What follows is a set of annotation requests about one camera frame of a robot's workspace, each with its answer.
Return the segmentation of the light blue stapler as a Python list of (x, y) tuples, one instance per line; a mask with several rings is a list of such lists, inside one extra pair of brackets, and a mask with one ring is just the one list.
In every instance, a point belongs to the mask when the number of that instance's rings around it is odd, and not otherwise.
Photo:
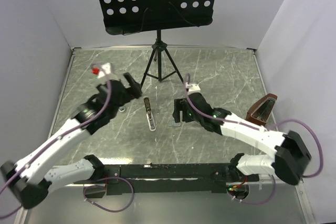
[(152, 113), (152, 110), (151, 110), (150, 99), (149, 99), (148, 96), (145, 96), (143, 98), (143, 101), (144, 101), (144, 106), (145, 106), (145, 110), (146, 110), (146, 118), (147, 118), (147, 121), (148, 121), (149, 129), (150, 129), (150, 131), (153, 132), (153, 131), (156, 130), (156, 125), (155, 125), (155, 120), (154, 120), (153, 113)]

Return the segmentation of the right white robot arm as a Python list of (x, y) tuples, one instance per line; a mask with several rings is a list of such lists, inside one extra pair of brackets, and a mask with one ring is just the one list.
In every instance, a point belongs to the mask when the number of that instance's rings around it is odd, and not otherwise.
[(311, 154), (297, 132), (268, 130), (226, 109), (213, 108), (201, 93), (175, 99), (173, 118), (176, 123), (197, 122), (209, 132), (232, 137), (262, 151), (261, 155), (239, 153), (231, 160), (229, 175), (235, 181), (265, 174), (297, 185), (311, 161)]

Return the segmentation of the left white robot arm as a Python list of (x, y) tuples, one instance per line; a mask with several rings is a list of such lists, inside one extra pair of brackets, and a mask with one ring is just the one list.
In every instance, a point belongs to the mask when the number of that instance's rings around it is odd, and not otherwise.
[(123, 76), (130, 85), (128, 88), (120, 80), (100, 77), (101, 83), (96, 87), (98, 93), (79, 105), (52, 137), (25, 158), (16, 163), (7, 161), (1, 166), (5, 185), (23, 208), (36, 207), (65, 185), (85, 180), (98, 183), (103, 179), (104, 165), (94, 155), (58, 168), (54, 165), (115, 118), (119, 107), (142, 96), (141, 85), (128, 72)]

